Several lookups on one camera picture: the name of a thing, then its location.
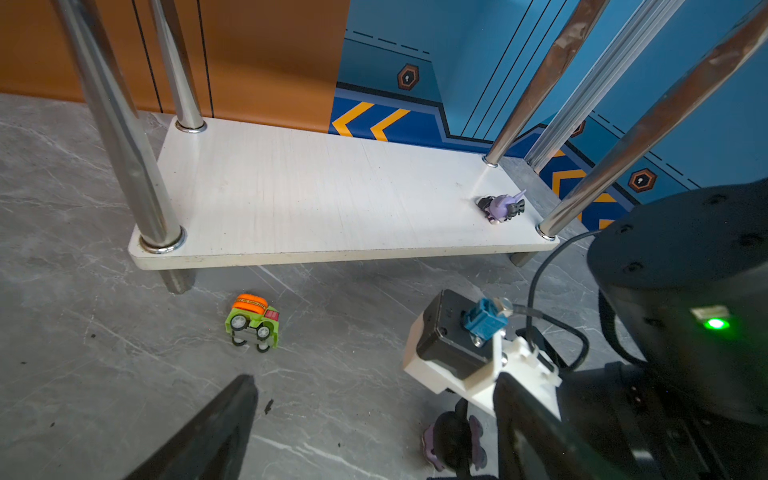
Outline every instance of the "yellow chevron arrow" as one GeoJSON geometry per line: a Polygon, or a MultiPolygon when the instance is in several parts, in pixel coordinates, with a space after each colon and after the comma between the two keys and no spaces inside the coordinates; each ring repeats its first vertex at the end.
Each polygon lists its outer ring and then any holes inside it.
{"type": "Polygon", "coordinates": [[[341,117],[338,117],[334,122],[331,123],[331,125],[333,125],[336,131],[339,132],[339,135],[352,137],[352,133],[349,132],[349,129],[346,127],[346,125],[350,121],[358,118],[364,111],[368,110],[372,106],[373,104],[370,104],[367,101],[361,101],[355,105],[352,110],[346,112],[341,117]]]}
{"type": "Polygon", "coordinates": [[[386,135],[384,135],[384,129],[387,128],[389,125],[395,123],[397,120],[400,120],[401,118],[405,117],[405,115],[408,114],[409,112],[410,110],[403,110],[402,108],[394,111],[387,118],[380,121],[378,124],[373,125],[373,127],[371,127],[371,133],[373,134],[374,137],[376,137],[376,140],[389,141],[387,140],[386,135]]]}

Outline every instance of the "gray marble floor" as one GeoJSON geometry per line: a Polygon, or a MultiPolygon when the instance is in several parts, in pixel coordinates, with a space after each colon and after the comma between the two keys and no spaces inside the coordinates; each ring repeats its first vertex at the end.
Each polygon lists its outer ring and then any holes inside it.
{"type": "MultiPolygon", "coordinates": [[[[168,117],[143,118],[158,151],[168,117]]],[[[554,206],[524,164],[504,168],[536,207],[554,206]]],[[[122,478],[242,372],[256,378],[260,407],[241,478],[434,475],[419,436],[457,398],[402,371],[411,323],[444,288],[521,302],[541,262],[518,269],[486,255],[210,269],[172,296],[128,257],[133,226],[84,105],[0,95],[3,478],[122,478]],[[280,310],[282,348],[230,344],[223,321],[242,292],[280,310]]],[[[565,236],[581,231],[574,223],[565,236]]],[[[594,368],[616,356],[599,333],[587,245],[549,267],[537,307],[584,329],[584,368],[594,368]]],[[[576,339],[543,328],[575,357],[576,339]]],[[[471,411],[495,473],[495,424],[471,411]]]]}

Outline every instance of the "hexagon symbol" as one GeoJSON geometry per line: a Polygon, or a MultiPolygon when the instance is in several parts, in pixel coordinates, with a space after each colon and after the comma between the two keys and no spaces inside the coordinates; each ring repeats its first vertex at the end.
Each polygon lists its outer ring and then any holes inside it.
{"type": "Polygon", "coordinates": [[[644,168],[632,174],[629,178],[629,186],[638,193],[647,192],[654,187],[658,177],[654,172],[644,168]]]}
{"type": "Polygon", "coordinates": [[[571,138],[578,137],[579,135],[583,134],[585,126],[587,126],[587,121],[582,120],[581,124],[578,127],[576,127],[576,130],[574,130],[574,133],[571,134],[571,138]]]}
{"type": "Polygon", "coordinates": [[[407,64],[397,74],[397,86],[402,90],[410,90],[419,83],[419,67],[407,64]]]}

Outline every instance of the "purple and black toy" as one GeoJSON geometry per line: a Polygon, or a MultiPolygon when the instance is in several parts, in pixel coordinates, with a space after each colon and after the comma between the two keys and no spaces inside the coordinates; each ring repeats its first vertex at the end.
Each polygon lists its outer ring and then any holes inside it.
{"type": "Polygon", "coordinates": [[[478,207],[485,213],[488,221],[496,225],[525,212],[525,190],[516,195],[483,197],[478,200],[478,207]]]}

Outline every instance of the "metal post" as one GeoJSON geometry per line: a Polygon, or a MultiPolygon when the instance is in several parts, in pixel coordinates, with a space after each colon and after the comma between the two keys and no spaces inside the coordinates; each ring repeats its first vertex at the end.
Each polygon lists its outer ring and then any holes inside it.
{"type": "Polygon", "coordinates": [[[174,96],[178,119],[176,127],[189,133],[201,132],[205,130],[206,124],[197,103],[176,5],[174,0],[151,0],[151,4],[165,71],[174,96]]]}
{"type": "Polygon", "coordinates": [[[538,225],[557,235],[638,159],[714,93],[768,39],[768,0],[678,80],[538,225]]]}
{"type": "Polygon", "coordinates": [[[540,174],[685,0],[645,0],[525,155],[540,174]]]}
{"type": "MultiPolygon", "coordinates": [[[[94,0],[51,0],[141,245],[155,253],[181,246],[185,233],[170,205],[152,147],[114,59],[94,0]]],[[[179,288],[182,293],[191,284],[179,288]]]]}
{"type": "Polygon", "coordinates": [[[507,153],[525,124],[531,120],[539,105],[563,76],[592,28],[598,23],[607,4],[608,0],[581,0],[576,5],[573,14],[539,65],[531,83],[509,115],[501,133],[493,142],[491,150],[483,157],[485,163],[492,167],[498,166],[498,161],[507,153]]]}

